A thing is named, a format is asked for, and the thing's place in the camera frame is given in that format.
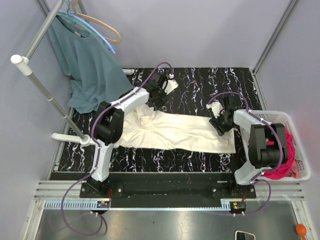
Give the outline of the white t shirt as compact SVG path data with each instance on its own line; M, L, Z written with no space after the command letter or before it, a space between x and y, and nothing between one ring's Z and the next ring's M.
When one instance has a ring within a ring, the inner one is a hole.
M144 104L125 117L123 133L114 147L234 154L234 131L219 136L209 120L209 117L155 111Z

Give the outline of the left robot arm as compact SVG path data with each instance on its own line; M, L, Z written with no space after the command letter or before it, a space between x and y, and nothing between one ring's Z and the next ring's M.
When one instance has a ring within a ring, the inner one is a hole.
M95 153L87 179L95 197L103 198L108 193L112 151L123 134L125 117L146 103L162 104L171 92L169 86L169 77L155 72L148 81L124 93L118 100L100 103L90 129Z

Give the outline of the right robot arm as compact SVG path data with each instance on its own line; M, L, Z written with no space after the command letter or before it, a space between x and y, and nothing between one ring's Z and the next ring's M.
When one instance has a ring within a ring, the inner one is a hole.
M238 127L245 151L246 162L234 172L234 181L227 185L228 195L236 199L244 194L245 186L287 163L286 128L257 116L240 93L223 92L218 96L223 96L222 110L214 110L211 99L206 107L214 117L209 122L219 136Z

